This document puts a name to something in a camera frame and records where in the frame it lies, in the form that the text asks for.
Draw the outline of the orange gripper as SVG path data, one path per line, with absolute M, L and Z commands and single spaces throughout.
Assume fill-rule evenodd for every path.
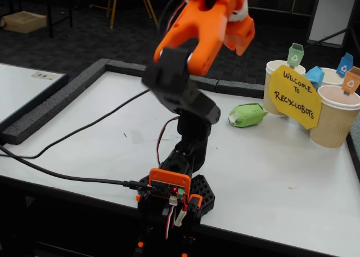
M 255 36 L 254 20 L 249 16 L 242 21 L 228 22 L 223 44 L 242 56 Z

